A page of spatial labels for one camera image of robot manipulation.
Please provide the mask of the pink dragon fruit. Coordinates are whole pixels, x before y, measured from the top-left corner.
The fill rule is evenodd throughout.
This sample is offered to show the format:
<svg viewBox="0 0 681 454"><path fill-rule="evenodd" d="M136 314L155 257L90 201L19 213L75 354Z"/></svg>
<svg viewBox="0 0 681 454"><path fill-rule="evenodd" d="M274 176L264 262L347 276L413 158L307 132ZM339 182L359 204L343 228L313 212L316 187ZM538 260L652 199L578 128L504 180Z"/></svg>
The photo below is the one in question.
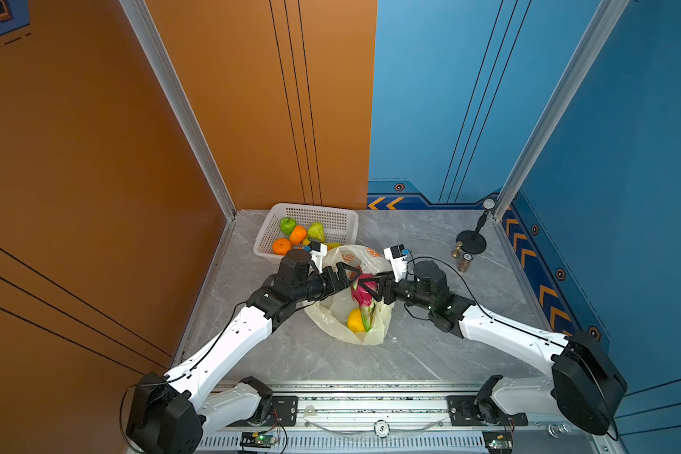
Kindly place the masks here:
<svg viewBox="0 0 681 454"><path fill-rule="evenodd" d="M351 296L359 305L359 317L363 329L368 332L373 326L373 317L376 307L376 299L373 292L376 292L378 285L372 274L362 274L351 287Z"/></svg>

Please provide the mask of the yellowish translucent plastic bag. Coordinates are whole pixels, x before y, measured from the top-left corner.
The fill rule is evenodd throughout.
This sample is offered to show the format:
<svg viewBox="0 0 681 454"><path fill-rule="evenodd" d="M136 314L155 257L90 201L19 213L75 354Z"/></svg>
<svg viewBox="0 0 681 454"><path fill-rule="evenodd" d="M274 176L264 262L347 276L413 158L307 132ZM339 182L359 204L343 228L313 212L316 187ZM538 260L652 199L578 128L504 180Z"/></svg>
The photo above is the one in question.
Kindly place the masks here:
<svg viewBox="0 0 681 454"><path fill-rule="evenodd" d="M333 269L338 262L359 267L363 274L392 271L391 264L383 255L366 246L342 245L331 250L323 259L323 264L331 265ZM361 333L354 333L347 327L348 315L355 308L359 305L351 296L350 288L305 308L304 312L317 327L337 341L363 346L382 344L391 324L393 303L376 302L373 326L368 332Z"/></svg>

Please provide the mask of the orange fruit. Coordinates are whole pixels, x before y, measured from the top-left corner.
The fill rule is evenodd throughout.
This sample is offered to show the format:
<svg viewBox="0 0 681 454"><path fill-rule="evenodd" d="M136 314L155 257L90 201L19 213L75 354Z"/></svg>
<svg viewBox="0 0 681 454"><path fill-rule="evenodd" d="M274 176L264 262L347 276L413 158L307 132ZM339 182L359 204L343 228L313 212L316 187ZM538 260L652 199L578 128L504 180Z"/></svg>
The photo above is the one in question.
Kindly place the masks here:
<svg viewBox="0 0 681 454"><path fill-rule="evenodd" d="M296 225L289 234L289 241L293 245L300 245L306 240L307 235L306 228L301 225Z"/></svg>
<svg viewBox="0 0 681 454"><path fill-rule="evenodd" d="M272 253L274 255L280 255L280 257L283 257L292 249L293 249L293 244L287 238L278 238L272 244Z"/></svg>

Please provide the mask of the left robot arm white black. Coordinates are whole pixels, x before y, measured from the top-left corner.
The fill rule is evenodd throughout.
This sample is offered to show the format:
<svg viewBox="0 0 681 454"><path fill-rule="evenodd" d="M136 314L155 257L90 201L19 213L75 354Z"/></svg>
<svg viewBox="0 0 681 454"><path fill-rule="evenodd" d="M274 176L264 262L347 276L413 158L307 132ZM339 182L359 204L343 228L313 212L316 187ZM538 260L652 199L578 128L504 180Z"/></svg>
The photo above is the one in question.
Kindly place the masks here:
<svg viewBox="0 0 681 454"><path fill-rule="evenodd" d="M134 386L132 405L119 414L122 434L136 453L192 453L202 439L238 421L263 423L272 389L249 376L217 393L219 382L257 344L292 317L298 304L345 291L361 269L344 262L319 269L310 253L288 252L278 271L236 305L226 327L168 372L146 374Z"/></svg>

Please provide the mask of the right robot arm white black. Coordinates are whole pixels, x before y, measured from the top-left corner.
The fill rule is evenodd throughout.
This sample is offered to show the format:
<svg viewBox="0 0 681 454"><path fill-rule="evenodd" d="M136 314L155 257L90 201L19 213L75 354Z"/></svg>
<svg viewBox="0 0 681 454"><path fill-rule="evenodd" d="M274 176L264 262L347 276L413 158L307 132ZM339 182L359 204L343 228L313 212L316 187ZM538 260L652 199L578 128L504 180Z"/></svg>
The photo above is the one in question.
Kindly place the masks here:
<svg viewBox="0 0 681 454"><path fill-rule="evenodd" d="M587 433L619 438L615 413L628 385L592 335L564 335L503 317L471 295L452 292L446 273L429 260L416 264L411 278L382 272L358 284L376 300L423 308L439 330L494 347L540 372L538 378L490 376L476 394L475 419L499 425L519 414L558 415Z"/></svg>

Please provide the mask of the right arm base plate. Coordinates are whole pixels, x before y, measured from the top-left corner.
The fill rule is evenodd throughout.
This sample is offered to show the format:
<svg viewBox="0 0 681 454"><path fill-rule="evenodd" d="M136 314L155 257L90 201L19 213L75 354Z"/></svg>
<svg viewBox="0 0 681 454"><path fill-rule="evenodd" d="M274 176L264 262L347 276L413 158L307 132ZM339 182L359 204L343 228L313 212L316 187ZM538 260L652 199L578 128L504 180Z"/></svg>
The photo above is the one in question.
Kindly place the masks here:
<svg viewBox="0 0 681 454"><path fill-rule="evenodd" d="M505 414L491 400L480 400L473 395L450 395L446 404L453 427L529 425L526 414Z"/></svg>

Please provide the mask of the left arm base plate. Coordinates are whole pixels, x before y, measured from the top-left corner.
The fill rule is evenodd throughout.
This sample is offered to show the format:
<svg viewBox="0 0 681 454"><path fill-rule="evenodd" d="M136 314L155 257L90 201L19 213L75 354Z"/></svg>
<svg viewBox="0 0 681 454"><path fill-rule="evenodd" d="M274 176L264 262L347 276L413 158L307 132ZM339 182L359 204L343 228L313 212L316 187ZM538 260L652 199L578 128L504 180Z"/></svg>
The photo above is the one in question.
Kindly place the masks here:
<svg viewBox="0 0 681 454"><path fill-rule="evenodd" d="M232 423L231 427L270 427L276 422L276 416L279 417L279 422L286 429L295 427L298 417L298 402L297 395L276 395L272 398L272 403L268 406L268 412L263 420L239 420Z"/></svg>

